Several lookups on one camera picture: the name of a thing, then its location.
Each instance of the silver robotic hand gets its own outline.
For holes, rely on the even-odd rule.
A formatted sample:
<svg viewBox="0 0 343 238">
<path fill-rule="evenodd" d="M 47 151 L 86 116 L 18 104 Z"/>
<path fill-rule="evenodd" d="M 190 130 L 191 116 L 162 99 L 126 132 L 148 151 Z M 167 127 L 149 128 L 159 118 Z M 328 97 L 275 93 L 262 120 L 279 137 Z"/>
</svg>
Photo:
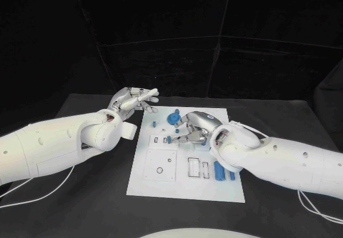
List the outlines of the silver robotic hand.
<svg viewBox="0 0 343 238">
<path fill-rule="evenodd" d="M 152 103 L 158 102 L 158 98 L 152 97 L 158 95 L 157 89 L 144 88 L 122 88 L 112 96 L 108 104 L 108 109 L 119 114 L 121 120 L 126 120 L 134 110 L 145 110 L 148 113 L 157 113 L 157 108 L 152 108 L 145 101 Z"/>
<path fill-rule="evenodd" d="M 201 144 L 206 142 L 206 138 L 211 136 L 213 130 L 221 125 L 220 121 L 203 112 L 190 112 L 175 123 L 174 127 L 185 123 L 188 135 L 172 138 L 172 143 L 190 142 L 193 144 Z"/>
</svg>

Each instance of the blue object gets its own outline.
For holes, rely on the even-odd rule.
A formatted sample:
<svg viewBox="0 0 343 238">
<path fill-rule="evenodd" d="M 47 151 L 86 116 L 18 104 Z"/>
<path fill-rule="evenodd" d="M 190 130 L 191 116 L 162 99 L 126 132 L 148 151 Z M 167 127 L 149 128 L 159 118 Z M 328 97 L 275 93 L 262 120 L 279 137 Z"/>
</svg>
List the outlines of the blue object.
<svg viewBox="0 0 343 238">
<path fill-rule="evenodd" d="M 214 162 L 214 175 L 216 175 L 216 180 L 223 181 L 224 180 L 224 169 L 219 162 Z"/>
<path fill-rule="evenodd" d="M 234 180 L 236 178 L 234 178 L 234 173 L 233 172 L 230 172 L 230 180 Z"/>
<path fill-rule="evenodd" d="M 167 117 L 167 121 L 170 125 L 174 125 L 177 123 L 177 121 L 180 120 L 180 111 L 178 109 L 175 109 L 174 113 L 171 113 Z"/>
</svg>

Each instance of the table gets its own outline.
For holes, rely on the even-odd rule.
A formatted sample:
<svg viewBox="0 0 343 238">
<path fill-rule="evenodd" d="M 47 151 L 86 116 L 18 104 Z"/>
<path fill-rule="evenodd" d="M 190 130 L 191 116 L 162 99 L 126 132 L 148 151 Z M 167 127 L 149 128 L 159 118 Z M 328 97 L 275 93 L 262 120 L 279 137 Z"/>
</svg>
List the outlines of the table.
<svg viewBox="0 0 343 238">
<path fill-rule="evenodd" d="M 96 112 L 109 95 L 70 94 L 57 117 Z M 263 101 L 159 97 L 158 106 L 223 107 L 229 118 L 268 136 L 337 150 L 304 101 Z M 343 226 L 324 220 L 301 206 L 296 192 L 259 180 L 242 170 L 245 203 L 126 196 L 142 111 L 129 123 L 135 139 L 121 139 L 112 151 L 74 166 L 59 190 L 43 200 L 0 209 L 0 237 L 138 238 L 175 228 L 214 228 L 260 238 L 341 237 Z M 33 179 L 8 194 L 0 205 L 31 200 L 59 185 L 69 169 Z M 324 214 L 343 217 L 343 201 L 308 194 Z"/>
</svg>

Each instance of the robotic arm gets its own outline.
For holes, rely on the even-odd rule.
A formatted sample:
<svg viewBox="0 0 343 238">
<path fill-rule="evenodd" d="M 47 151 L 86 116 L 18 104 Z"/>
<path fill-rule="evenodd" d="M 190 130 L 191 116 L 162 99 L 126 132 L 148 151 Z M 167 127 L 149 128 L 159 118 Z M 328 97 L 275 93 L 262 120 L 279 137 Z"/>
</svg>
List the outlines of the robotic arm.
<svg viewBox="0 0 343 238">
<path fill-rule="evenodd" d="M 50 175 L 109 151 L 136 126 L 123 122 L 134 110 L 155 113 L 157 89 L 122 88 L 96 113 L 30 124 L 0 138 L 0 185 Z"/>
<path fill-rule="evenodd" d="M 259 179 L 289 189 L 343 199 L 343 154 L 304 143 L 268 137 L 249 126 L 220 121 L 203 112 L 188 113 L 174 125 L 185 124 L 188 135 L 172 143 L 207 140 L 210 154 L 232 172 L 246 169 Z M 259 139 L 252 133 L 265 136 Z"/>
</svg>

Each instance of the white rectangular board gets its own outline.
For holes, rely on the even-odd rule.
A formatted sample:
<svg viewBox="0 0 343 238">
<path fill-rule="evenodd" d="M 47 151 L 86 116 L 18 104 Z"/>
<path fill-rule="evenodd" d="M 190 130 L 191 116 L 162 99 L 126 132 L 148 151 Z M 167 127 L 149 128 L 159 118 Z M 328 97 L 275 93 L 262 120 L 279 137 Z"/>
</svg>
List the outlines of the white rectangular board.
<svg viewBox="0 0 343 238">
<path fill-rule="evenodd" d="M 167 122 L 167 116 L 175 109 L 181 117 L 193 111 L 200 111 L 214 116 L 221 123 L 227 123 L 226 109 L 155 108 L 157 114 L 144 112 L 142 116 L 126 195 L 243 203 L 239 173 L 234 173 L 233 181 L 226 170 L 226 180 L 214 179 L 216 159 L 208 155 L 207 144 L 203 146 L 191 143 L 164 143 L 168 135 L 172 137 L 188 134 L 185 125 L 178 127 L 178 134 L 175 134 L 174 126 Z M 190 177 L 190 174 L 198 174 L 198 177 Z"/>
</svg>

